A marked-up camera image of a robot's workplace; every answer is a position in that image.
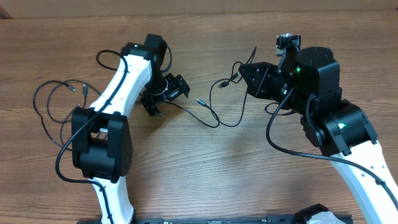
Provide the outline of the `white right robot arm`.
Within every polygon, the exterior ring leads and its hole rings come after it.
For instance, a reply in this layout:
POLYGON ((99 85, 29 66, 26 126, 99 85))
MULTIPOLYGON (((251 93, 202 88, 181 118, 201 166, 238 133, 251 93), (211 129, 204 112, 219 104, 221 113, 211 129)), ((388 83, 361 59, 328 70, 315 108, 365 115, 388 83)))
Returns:
POLYGON ((365 112, 342 98, 340 65, 324 47, 284 51, 279 65, 239 67, 248 93, 274 100, 277 111, 301 115, 306 138, 321 153, 278 151, 330 161, 346 182, 368 223, 397 223, 397 185, 389 172, 377 134, 365 112))

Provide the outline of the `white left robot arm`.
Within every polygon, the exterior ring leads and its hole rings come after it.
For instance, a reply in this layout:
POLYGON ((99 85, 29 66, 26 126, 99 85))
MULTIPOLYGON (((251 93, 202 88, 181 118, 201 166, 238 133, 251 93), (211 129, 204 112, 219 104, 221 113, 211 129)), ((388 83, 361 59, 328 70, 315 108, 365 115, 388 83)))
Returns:
POLYGON ((132 163, 128 117, 137 100, 150 116, 157 105, 187 96, 190 87, 181 75, 161 69, 168 45, 148 34, 143 44, 127 43, 118 55, 119 67, 105 91, 88 108, 72 114, 72 161, 94 187, 101 207, 98 223, 132 223, 134 209, 126 175, 132 163))

